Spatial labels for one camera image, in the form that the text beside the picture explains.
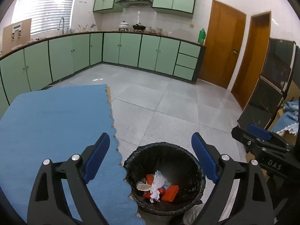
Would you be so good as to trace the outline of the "orange spiky pad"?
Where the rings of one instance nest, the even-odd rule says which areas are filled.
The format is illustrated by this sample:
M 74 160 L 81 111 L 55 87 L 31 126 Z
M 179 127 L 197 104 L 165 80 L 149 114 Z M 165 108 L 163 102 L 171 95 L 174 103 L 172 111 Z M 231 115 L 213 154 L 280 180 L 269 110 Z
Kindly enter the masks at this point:
M 179 192 L 179 186 L 171 185 L 162 194 L 162 201 L 169 202 L 169 203 L 173 202 L 178 192 Z
M 152 185 L 153 181 L 154 181 L 154 175 L 147 174 L 146 175 L 146 184 Z M 165 194 L 165 188 L 163 188 L 163 187 L 159 188 L 159 193 L 160 193 L 160 195 Z M 150 191 L 145 191 L 143 196 L 145 198 L 150 198 L 150 195 L 151 195 Z

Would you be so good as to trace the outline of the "white tissue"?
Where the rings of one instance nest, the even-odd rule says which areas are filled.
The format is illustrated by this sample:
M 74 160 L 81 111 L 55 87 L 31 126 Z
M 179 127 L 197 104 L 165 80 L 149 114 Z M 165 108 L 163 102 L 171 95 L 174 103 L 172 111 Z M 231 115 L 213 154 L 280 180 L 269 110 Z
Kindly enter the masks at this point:
M 150 195 L 150 202 L 153 203 L 154 201 L 159 202 L 160 199 L 160 193 L 159 188 L 169 188 L 171 185 L 171 182 L 169 182 L 163 174 L 157 170 L 154 174 L 154 181 L 151 185 L 151 195 Z

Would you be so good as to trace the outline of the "blue white paper cup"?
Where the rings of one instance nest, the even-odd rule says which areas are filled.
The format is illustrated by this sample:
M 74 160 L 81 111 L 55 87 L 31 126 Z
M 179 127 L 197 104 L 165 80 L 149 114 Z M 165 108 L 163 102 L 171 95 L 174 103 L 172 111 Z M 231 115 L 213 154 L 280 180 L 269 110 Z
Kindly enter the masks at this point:
M 136 188 L 137 188 L 137 190 L 139 190 L 139 191 L 150 191 L 150 190 L 151 190 L 151 187 L 152 187 L 151 184 L 147 184 L 147 183 L 144 183 L 144 182 L 142 182 L 142 181 L 139 181 L 139 182 L 136 184 Z

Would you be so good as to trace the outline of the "black lined trash bin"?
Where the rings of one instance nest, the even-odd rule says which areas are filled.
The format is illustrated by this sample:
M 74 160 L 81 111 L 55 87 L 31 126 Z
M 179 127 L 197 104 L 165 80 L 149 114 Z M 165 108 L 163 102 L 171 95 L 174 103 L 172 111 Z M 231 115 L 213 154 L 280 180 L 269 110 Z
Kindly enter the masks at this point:
M 125 160 L 124 168 L 132 199 L 142 211 L 154 215 L 172 216 L 188 211 L 200 203 L 206 186 L 197 158 L 186 149 L 167 142 L 139 146 Z M 178 185 L 178 193 L 172 202 L 151 202 L 137 189 L 137 182 L 156 171 L 172 185 Z

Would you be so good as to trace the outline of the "green lower kitchen cabinets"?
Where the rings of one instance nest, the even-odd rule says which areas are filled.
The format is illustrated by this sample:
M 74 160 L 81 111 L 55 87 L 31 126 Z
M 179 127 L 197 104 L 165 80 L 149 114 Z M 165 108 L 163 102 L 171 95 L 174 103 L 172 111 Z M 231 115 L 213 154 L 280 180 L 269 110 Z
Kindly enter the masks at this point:
M 18 95 L 101 63 L 194 83 L 205 52 L 190 41 L 134 32 L 76 33 L 31 42 L 1 57 L 1 113 Z

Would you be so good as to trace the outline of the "black glass cabinet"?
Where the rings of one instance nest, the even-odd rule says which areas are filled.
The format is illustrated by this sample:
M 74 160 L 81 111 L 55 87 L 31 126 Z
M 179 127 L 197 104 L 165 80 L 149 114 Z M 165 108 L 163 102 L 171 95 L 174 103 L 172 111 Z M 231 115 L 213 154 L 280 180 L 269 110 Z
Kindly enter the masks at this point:
M 299 47 L 296 42 L 269 39 L 266 58 L 255 85 L 237 125 L 246 130 L 250 124 L 267 129 L 291 85 L 296 68 Z

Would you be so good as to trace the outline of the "blue table mat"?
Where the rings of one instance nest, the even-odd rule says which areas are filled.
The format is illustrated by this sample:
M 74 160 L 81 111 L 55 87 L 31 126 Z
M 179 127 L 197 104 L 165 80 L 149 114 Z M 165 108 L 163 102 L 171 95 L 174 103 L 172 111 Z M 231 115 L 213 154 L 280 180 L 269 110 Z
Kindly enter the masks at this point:
M 1 118 L 1 189 L 22 219 L 42 162 L 66 161 L 107 133 L 110 147 L 87 188 L 109 224 L 144 224 L 125 181 L 106 88 L 52 87 L 20 94 Z

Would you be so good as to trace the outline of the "brown wooden door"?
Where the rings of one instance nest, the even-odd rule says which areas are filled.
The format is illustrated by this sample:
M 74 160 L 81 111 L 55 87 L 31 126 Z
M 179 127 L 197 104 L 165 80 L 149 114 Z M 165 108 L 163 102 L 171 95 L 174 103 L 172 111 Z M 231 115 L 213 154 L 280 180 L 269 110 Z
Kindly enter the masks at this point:
M 200 79 L 228 87 L 239 57 L 245 24 L 245 13 L 219 1 L 212 1 Z
M 271 33 L 271 12 L 253 15 L 243 60 L 231 93 L 242 109 L 250 100 L 266 58 Z

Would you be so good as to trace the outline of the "green bottle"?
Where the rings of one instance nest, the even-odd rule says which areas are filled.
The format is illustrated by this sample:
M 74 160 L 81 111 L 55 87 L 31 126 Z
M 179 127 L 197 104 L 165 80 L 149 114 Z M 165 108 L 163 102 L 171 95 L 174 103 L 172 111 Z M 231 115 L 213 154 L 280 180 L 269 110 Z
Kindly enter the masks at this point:
M 200 31 L 199 31 L 199 35 L 198 35 L 198 43 L 203 45 L 204 44 L 204 41 L 206 39 L 206 31 L 204 28 L 202 28 Z

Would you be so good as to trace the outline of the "white cooking pot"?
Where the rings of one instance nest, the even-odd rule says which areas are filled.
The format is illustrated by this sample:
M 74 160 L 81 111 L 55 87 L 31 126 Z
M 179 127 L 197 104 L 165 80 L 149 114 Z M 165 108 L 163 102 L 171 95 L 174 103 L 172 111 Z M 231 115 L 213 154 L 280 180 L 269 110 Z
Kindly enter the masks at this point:
M 120 22 L 118 25 L 118 30 L 119 31 L 129 31 L 129 24 L 125 21 Z

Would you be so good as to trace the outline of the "sink faucet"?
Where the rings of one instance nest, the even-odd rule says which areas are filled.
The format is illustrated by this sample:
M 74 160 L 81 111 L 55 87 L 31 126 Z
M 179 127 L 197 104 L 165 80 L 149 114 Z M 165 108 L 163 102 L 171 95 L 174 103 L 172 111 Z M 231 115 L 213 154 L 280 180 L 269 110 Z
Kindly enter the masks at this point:
M 59 20 L 57 30 L 59 31 L 61 29 L 61 34 L 64 34 L 64 27 L 65 27 L 65 19 L 64 19 L 64 17 L 61 17 Z

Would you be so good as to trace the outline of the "black wok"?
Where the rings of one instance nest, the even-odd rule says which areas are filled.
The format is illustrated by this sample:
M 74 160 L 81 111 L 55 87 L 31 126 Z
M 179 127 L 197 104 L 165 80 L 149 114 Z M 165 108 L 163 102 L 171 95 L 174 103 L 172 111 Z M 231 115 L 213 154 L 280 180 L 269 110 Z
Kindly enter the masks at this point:
M 142 25 L 141 23 L 132 25 L 133 31 L 135 32 L 144 32 L 146 30 L 146 26 Z

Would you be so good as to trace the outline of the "cardboard box on counter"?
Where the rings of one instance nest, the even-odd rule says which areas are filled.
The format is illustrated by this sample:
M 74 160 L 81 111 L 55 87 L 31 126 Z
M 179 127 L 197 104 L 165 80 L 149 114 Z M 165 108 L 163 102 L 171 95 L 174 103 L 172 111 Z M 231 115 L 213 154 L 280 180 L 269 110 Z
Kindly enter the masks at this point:
M 11 24 L 3 30 L 2 52 L 7 54 L 21 46 L 24 46 L 31 40 L 32 19 L 26 19 Z

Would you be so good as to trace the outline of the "range hood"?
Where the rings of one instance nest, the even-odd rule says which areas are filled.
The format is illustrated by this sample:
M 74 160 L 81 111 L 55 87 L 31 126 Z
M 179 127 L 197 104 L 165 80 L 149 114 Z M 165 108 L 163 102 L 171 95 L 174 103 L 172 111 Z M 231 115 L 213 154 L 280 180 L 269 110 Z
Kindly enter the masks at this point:
M 120 0 L 117 1 L 116 4 L 118 6 L 129 8 L 129 7 L 142 7 L 142 6 L 152 6 L 152 2 L 150 0 Z

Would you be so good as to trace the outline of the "window blinds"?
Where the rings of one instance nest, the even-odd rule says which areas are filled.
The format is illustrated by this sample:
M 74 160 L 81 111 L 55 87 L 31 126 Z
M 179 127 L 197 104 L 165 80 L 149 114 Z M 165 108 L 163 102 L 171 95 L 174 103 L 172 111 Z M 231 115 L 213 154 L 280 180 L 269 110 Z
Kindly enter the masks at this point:
M 17 0 L 12 22 L 31 19 L 31 34 L 47 32 L 58 28 L 64 17 L 64 29 L 71 25 L 75 0 Z

